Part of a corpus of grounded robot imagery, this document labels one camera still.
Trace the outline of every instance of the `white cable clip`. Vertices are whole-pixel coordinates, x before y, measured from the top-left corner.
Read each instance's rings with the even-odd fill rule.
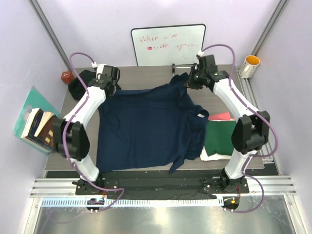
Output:
[[[197,53],[197,55],[198,55],[199,57],[202,57],[202,56],[204,55],[204,52],[202,52],[201,50],[199,50],[198,53]]]
[[[96,69],[98,67],[98,64],[96,62],[91,62],[92,68]]]

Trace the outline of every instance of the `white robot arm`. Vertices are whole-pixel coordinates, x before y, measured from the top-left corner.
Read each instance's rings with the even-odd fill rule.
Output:
[[[253,107],[232,84],[232,89],[236,90],[246,106],[237,99],[229,86],[228,74],[225,71],[218,71],[213,55],[198,57],[198,60],[199,63],[194,64],[191,68],[189,79],[185,84],[186,87],[201,89],[205,85],[210,88],[213,93],[222,99],[236,119],[236,127],[232,135],[234,152],[230,162],[221,174],[224,191],[232,192],[237,189],[244,177],[242,170],[243,167],[246,168],[247,166],[248,157],[256,154],[262,145],[268,141],[268,127],[255,117],[246,106],[261,114],[267,121],[270,120],[270,117],[267,112],[259,112],[258,109]],[[70,131],[68,131],[68,148],[71,161],[83,174],[81,179],[87,178],[97,186],[102,186],[102,179],[98,168],[88,154],[90,144],[84,129],[97,108],[106,100],[106,97],[115,93],[119,77],[120,70],[118,68],[106,64],[98,65],[96,78],[88,84],[89,94],[86,93],[64,119],[58,119],[53,125],[56,151],[64,154],[61,139],[62,126],[80,108],[79,113],[72,120]],[[88,101],[81,107],[87,95],[89,97]]]

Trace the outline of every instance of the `whiteboard frame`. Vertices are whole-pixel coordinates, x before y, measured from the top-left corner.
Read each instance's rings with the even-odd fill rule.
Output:
[[[172,26],[158,26],[158,27],[146,27],[146,28],[133,28],[133,29],[131,30],[130,34],[131,34],[131,40],[132,40],[133,50],[134,50],[135,56],[136,56],[136,65],[137,65],[138,67],[142,67],[142,66],[139,66],[139,65],[138,65],[138,62],[137,62],[137,53],[136,53],[135,43],[134,43],[134,41],[133,41],[132,31],[138,30],[138,29],[174,28],[174,27],[187,27],[187,26],[199,26],[199,25],[202,25],[202,26],[205,27],[205,29],[204,29],[204,36],[203,36],[202,44],[201,44],[201,49],[203,49],[204,39],[205,39],[205,35],[206,35],[206,25],[203,24],[203,23],[197,23],[197,24],[183,24],[183,25],[172,25]]]

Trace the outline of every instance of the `whiteboard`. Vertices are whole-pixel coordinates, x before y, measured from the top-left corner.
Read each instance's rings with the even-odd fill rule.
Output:
[[[202,49],[205,31],[204,24],[132,29],[136,63],[138,66],[193,64]]]

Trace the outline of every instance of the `metal rod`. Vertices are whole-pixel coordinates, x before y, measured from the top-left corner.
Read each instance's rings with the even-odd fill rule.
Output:
[[[42,26],[44,27],[46,33],[48,34],[50,40],[52,41],[52,43],[54,44],[58,54],[60,55],[60,57],[62,58],[63,62],[65,63],[67,69],[69,71],[72,70],[72,67],[69,63],[68,57],[65,53],[65,51],[63,50],[57,36],[55,35],[48,19],[46,18],[42,8],[40,7],[39,3],[37,0],[28,0],[30,5],[33,7],[36,15],[38,16]]]
[[[261,50],[264,42],[268,38],[270,32],[272,31],[273,27],[275,26],[278,18],[281,16],[283,10],[285,9],[287,3],[289,0],[280,0],[276,6],[276,8],[273,11],[273,14],[271,15],[267,25],[265,26],[257,44],[255,45],[252,55],[257,56],[259,54],[259,51]]]

